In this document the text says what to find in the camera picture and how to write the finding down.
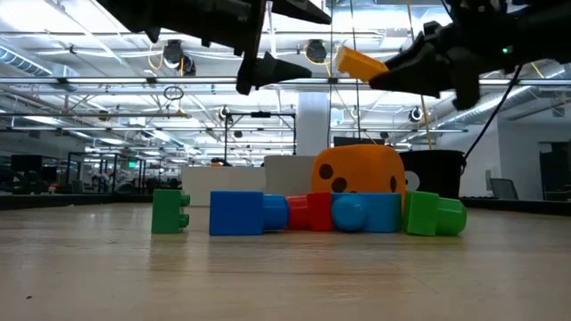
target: toy block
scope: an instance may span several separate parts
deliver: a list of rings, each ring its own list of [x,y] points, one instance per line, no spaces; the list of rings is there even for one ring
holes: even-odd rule
[[[401,205],[404,208],[404,165],[399,153],[391,147],[357,144],[329,148],[315,159],[311,174],[311,191],[400,193]]]
[[[294,230],[310,229],[310,209],[307,196],[290,196],[287,198],[289,205],[289,221],[287,228]]]
[[[262,192],[211,192],[210,235],[261,235]]]
[[[311,231],[333,231],[335,226],[331,216],[331,193],[309,193],[307,203]]]
[[[283,195],[264,195],[264,229],[276,230],[287,227],[289,208]]]
[[[347,48],[341,49],[336,59],[337,70],[348,72],[349,77],[368,82],[373,77],[387,72],[389,69],[383,62],[366,56],[356,50]]]
[[[401,229],[399,193],[335,193],[335,227],[345,232],[395,233]]]
[[[439,198],[436,193],[408,192],[404,230],[411,235],[458,235],[466,227],[462,202]]]
[[[154,190],[151,233],[180,233],[189,223],[188,215],[182,212],[189,204],[190,195],[179,190]]]

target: orange toy block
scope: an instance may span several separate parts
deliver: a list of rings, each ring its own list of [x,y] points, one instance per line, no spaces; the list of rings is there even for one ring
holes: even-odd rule
[[[311,191],[400,193],[404,204],[404,165],[399,153],[383,145],[356,144],[326,149],[313,164]]]
[[[389,69],[383,62],[366,56],[356,50],[343,47],[337,55],[337,70],[349,72],[349,77],[368,82],[375,76],[387,72]]]

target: black bin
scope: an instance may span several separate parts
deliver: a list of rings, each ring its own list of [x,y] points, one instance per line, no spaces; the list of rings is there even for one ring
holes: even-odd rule
[[[407,191],[438,193],[440,197],[458,199],[460,176],[466,167],[459,151],[401,152],[406,171]]]

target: red toy block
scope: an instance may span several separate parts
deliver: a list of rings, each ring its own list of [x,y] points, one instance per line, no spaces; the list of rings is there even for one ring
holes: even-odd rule
[[[333,231],[335,227],[331,215],[331,193],[309,193],[307,202],[311,231]]]
[[[296,230],[310,229],[310,211],[307,203],[307,197],[290,196],[287,198],[289,205],[289,221],[287,228]]]

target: blue toy block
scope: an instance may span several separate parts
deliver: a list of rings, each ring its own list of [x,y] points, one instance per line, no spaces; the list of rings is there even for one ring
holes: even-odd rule
[[[211,192],[210,235],[261,235],[262,192]]]
[[[264,229],[275,230],[287,227],[289,207],[283,195],[264,195]]]
[[[346,232],[395,233],[401,230],[399,193],[334,193],[333,221]]]

